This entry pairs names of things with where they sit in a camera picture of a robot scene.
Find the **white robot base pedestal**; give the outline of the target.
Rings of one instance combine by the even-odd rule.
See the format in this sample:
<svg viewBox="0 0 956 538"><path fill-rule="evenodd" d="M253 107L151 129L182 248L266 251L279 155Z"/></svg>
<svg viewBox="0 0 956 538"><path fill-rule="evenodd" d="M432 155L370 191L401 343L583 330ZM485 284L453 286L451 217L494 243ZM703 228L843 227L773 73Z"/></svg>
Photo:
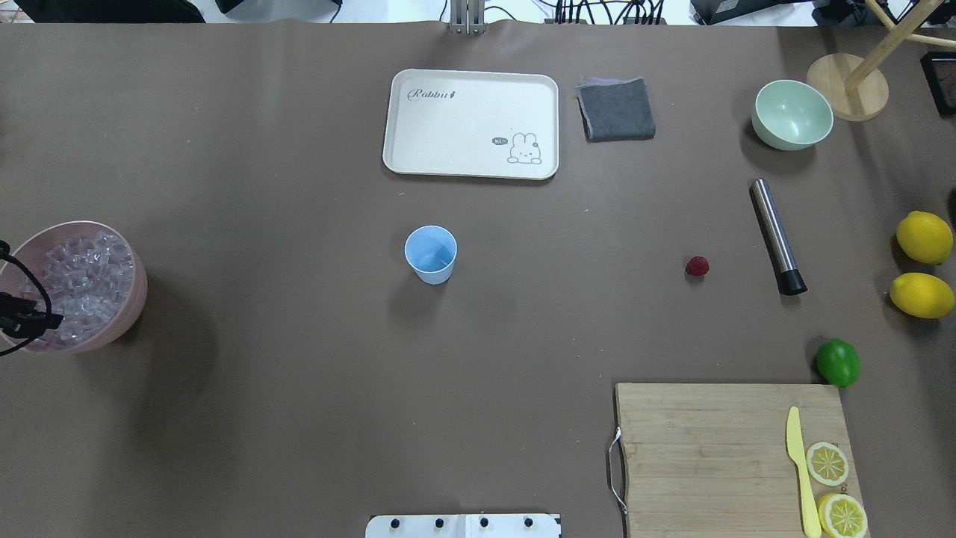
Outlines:
<svg viewBox="0 0 956 538"><path fill-rule="evenodd" d="M365 537L562 537L559 515L547 513L462 513L378 515Z"/></svg>

